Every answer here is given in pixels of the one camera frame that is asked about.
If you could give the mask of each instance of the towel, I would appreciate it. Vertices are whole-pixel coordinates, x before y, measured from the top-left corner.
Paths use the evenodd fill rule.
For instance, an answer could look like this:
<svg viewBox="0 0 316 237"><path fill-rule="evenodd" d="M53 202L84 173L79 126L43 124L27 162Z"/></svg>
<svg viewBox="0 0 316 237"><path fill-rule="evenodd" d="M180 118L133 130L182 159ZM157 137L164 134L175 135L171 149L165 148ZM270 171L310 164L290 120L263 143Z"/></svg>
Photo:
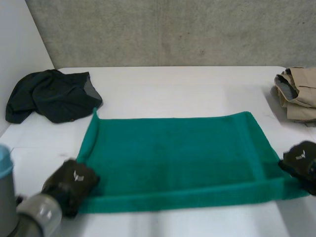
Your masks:
<svg viewBox="0 0 316 237"><path fill-rule="evenodd" d="M78 162L101 177L81 213L261 203L307 195L249 112L216 118L99 119Z"/></svg>

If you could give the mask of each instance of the folded clothing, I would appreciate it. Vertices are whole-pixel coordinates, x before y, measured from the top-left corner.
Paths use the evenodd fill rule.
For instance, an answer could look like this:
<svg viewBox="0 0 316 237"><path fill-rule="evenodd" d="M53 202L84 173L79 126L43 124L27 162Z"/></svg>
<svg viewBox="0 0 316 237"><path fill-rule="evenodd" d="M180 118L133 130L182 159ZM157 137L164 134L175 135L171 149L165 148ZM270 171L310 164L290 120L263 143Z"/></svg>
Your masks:
<svg viewBox="0 0 316 237"><path fill-rule="evenodd" d="M101 104L89 72L66 75L46 70L29 74L17 83L7 103L5 119L21 123L36 111L51 122L68 122L92 114Z"/></svg>
<svg viewBox="0 0 316 237"><path fill-rule="evenodd" d="M283 172L251 113L217 118L99 119L78 162L100 176L81 213L260 203L308 193Z"/></svg>
<svg viewBox="0 0 316 237"><path fill-rule="evenodd" d="M316 120L316 68L287 68L275 77L275 84L288 119Z"/></svg>

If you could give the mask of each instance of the white table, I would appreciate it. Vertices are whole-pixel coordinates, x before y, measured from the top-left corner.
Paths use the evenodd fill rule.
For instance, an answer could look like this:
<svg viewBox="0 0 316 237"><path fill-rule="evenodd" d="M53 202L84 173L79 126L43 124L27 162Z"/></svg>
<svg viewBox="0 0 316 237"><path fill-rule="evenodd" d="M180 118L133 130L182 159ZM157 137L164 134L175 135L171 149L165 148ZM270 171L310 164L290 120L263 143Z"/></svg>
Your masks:
<svg viewBox="0 0 316 237"><path fill-rule="evenodd" d="M316 129L286 119L271 93L282 67L64 68L89 71L102 96L102 119L215 117L250 111L279 157ZM31 114L11 125L0 143L12 149L17 193L33 195L69 157L76 157L91 116L52 124ZM63 237L311 237L316 199L174 211L89 214L63 220Z"/></svg>

